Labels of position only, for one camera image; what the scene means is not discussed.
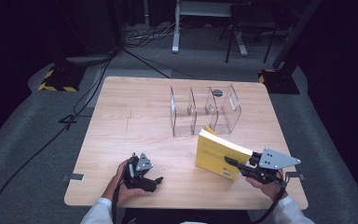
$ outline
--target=human hand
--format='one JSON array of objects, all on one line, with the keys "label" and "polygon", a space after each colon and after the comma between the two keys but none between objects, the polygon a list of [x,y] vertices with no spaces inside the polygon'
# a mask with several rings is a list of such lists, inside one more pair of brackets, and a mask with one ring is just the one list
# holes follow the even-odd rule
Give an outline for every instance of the human hand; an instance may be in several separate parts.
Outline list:
[{"label": "human hand", "polygon": [[[115,188],[117,186],[118,180],[121,177],[124,169],[126,168],[128,160],[123,161],[117,168],[116,174],[112,177],[109,184],[106,187],[102,197],[112,200]],[[128,189],[125,185],[120,186],[120,192],[118,193],[117,205],[122,205],[126,200],[132,197],[144,195],[145,191],[143,189]]]},{"label": "human hand", "polygon": [[[276,200],[278,193],[281,191],[281,186],[277,184],[276,181],[272,181],[271,183],[263,185],[262,183],[249,176],[246,177],[246,181],[248,181],[254,188],[261,189],[261,192],[269,196],[273,202]],[[285,192],[282,196],[282,199],[287,195],[287,192]]]}]

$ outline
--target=wooden table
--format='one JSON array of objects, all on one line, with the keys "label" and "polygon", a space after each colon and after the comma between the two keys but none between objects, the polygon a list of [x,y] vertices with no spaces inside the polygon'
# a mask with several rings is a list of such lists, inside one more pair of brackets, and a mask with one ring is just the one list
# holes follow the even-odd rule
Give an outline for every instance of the wooden table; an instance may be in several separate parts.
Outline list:
[{"label": "wooden table", "polygon": [[[145,177],[164,179],[153,193],[128,200],[126,207],[195,209],[266,209],[271,200],[238,176],[232,181],[195,165],[197,135],[173,137],[171,87],[232,85],[241,102],[241,117],[231,134],[221,136],[262,152],[270,147],[289,150],[263,84],[211,80],[107,77],[92,115],[74,174],[65,195],[68,205],[93,205],[117,166],[133,152],[142,152],[154,165]],[[295,171],[288,167],[284,171]],[[308,207],[297,178],[287,187],[302,209]]]}]

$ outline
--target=white sleeve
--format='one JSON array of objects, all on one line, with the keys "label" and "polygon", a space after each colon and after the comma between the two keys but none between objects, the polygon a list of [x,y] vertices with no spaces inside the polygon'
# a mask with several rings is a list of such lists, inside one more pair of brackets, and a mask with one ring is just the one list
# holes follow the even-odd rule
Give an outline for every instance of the white sleeve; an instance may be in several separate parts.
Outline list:
[{"label": "white sleeve", "polygon": [[304,217],[300,207],[293,200],[292,197],[287,196],[286,198],[280,200],[272,212],[274,221],[277,224],[289,224],[289,223],[298,223],[298,224],[310,224],[314,223],[307,217]]},{"label": "white sleeve", "polygon": [[113,224],[112,202],[109,199],[100,198],[88,213],[83,217],[80,224]]}]

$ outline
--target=book cover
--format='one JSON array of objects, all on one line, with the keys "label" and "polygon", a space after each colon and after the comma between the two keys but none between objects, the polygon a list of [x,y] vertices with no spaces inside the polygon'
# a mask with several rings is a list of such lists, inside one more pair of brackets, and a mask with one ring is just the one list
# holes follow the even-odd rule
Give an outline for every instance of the book cover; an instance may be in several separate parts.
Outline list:
[{"label": "book cover", "polygon": [[253,151],[235,145],[219,136],[210,128],[201,129],[197,144],[196,165],[235,180],[240,170],[225,161],[225,156],[245,164]]}]

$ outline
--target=yellow book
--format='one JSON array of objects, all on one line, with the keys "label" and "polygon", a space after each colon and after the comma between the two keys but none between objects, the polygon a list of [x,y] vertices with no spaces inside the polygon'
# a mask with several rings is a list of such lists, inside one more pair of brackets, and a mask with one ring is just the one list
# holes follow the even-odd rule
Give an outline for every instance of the yellow book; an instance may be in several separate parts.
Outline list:
[{"label": "yellow book", "polygon": [[226,163],[225,157],[245,164],[252,154],[252,150],[235,145],[217,136],[209,127],[205,127],[201,129],[199,134],[196,165],[215,174],[235,180],[240,170]]}]

